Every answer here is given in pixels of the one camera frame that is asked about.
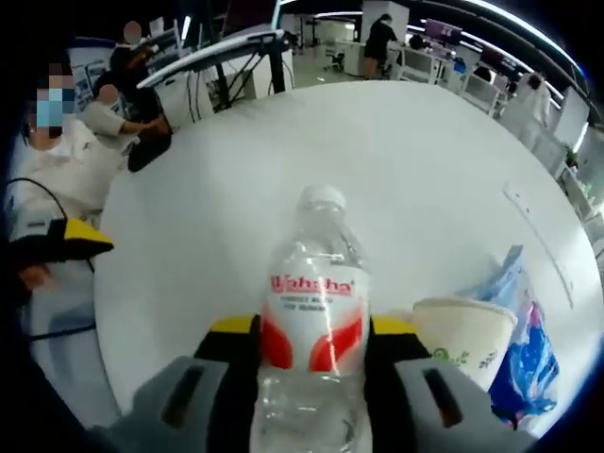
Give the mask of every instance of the white paper cup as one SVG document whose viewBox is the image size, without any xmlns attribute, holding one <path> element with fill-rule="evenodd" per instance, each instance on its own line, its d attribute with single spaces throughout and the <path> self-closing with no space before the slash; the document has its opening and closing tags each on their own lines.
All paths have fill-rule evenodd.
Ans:
<svg viewBox="0 0 604 453">
<path fill-rule="evenodd" d="M 489 390 L 518 322 L 509 310 L 462 298 L 431 298 L 415 303 L 411 321 L 417 338 L 434 357 L 457 365 Z"/>
</svg>

